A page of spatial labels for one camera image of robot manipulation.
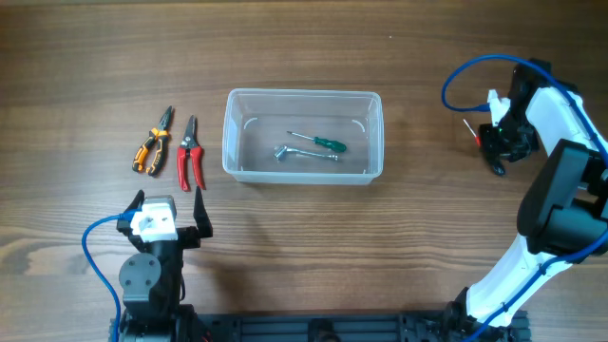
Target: red handle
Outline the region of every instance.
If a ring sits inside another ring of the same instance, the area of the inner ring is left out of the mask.
[[[202,147],[190,149],[190,158],[192,159],[192,168],[194,169],[194,179],[202,190],[206,190],[205,182],[202,180],[202,170],[200,162],[202,161]]]
[[[183,191],[190,191],[190,185],[186,180],[186,149],[178,147],[178,180]]]

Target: pliers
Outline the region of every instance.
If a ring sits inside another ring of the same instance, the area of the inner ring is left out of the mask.
[[[152,166],[147,167],[145,172],[150,176],[156,176],[161,171],[164,161],[167,159],[166,145],[169,143],[169,132],[167,132],[166,129],[169,123],[171,123],[172,116],[173,106],[170,105],[162,115],[158,127],[150,129],[148,139],[137,150],[135,158],[133,159],[133,171],[143,171],[143,160],[156,141],[159,142],[159,148],[157,148],[156,154],[154,155]]]
[[[202,159],[202,147],[197,143],[196,138],[197,132],[197,118],[193,115],[188,121],[188,126],[183,134],[180,147],[178,147],[178,179],[180,180],[180,187],[183,191],[190,191],[190,185],[186,180],[186,158],[190,156],[192,158],[192,169],[194,170],[194,178],[197,181],[197,185],[205,190],[205,183],[202,179],[202,171],[200,170],[200,161]]]

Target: metal socket wrench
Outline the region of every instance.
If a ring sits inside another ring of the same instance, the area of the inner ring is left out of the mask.
[[[289,147],[288,145],[282,145],[282,146],[280,146],[277,149],[277,151],[275,152],[275,158],[278,161],[282,161],[282,160],[285,159],[285,156],[288,153],[297,153],[297,154],[300,154],[302,156],[310,156],[310,157],[329,159],[329,160],[332,160],[334,162],[338,161],[338,156],[336,156],[336,155],[324,155],[324,154],[320,154],[320,153],[303,151],[303,150],[300,150],[300,149],[297,149],[297,148]]]

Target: wood surface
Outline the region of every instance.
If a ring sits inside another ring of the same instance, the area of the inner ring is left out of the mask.
[[[447,75],[484,53],[553,62],[608,129],[605,1],[206,2],[0,8],[0,341],[106,341],[114,304],[81,236],[139,189],[171,194],[176,148],[199,118],[205,204],[216,235],[185,253],[199,313],[442,309],[480,280],[516,234],[520,201],[545,157],[485,167],[442,107]],[[449,91],[456,105],[505,94],[511,68],[487,63]],[[221,166],[236,87],[367,90],[383,101],[384,173],[370,186],[237,183]],[[168,163],[130,169],[168,105]],[[189,181],[194,184],[192,174]],[[106,224],[89,237],[117,287],[135,253]],[[548,282],[524,306],[535,341],[608,340],[608,258]]]

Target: plastic container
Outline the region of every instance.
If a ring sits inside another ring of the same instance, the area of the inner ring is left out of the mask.
[[[309,137],[344,143],[335,153]],[[282,145],[334,154],[338,161],[290,153]],[[224,170],[237,181],[299,184],[369,184],[384,163],[380,96],[367,91],[234,89],[228,96],[222,146]]]

